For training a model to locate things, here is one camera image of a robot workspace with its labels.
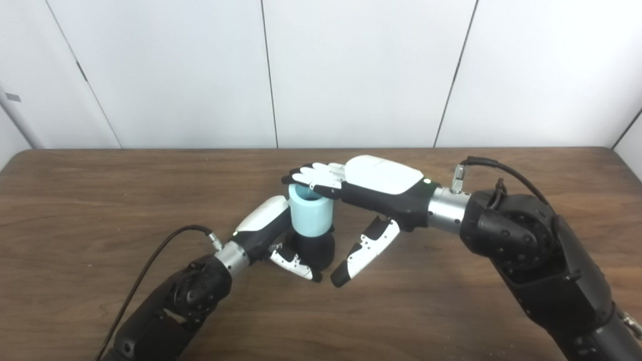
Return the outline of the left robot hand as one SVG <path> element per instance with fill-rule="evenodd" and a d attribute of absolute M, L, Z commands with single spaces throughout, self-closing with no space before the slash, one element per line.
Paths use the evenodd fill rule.
<path fill-rule="evenodd" d="M 266 199 L 237 226 L 216 257 L 232 277 L 257 261 L 269 260 L 298 277 L 321 282 L 321 272 L 307 265 L 293 249 L 276 242 L 290 228 L 289 202 L 285 196 L 275 195 Z"/>

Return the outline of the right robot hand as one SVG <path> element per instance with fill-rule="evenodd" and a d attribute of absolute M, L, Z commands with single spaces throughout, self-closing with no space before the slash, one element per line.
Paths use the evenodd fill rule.
<path fill-rule="evenodd" d="M 428 226 L 428 206 L 437 183 L 412 167 L 385 158 L 359 155 L 340 163 L 307 163 L 281 178 L 315 194 L 377 213 L 346 259 L 332 272 L 340 288 L 385 251 L 401 232 Z"/>

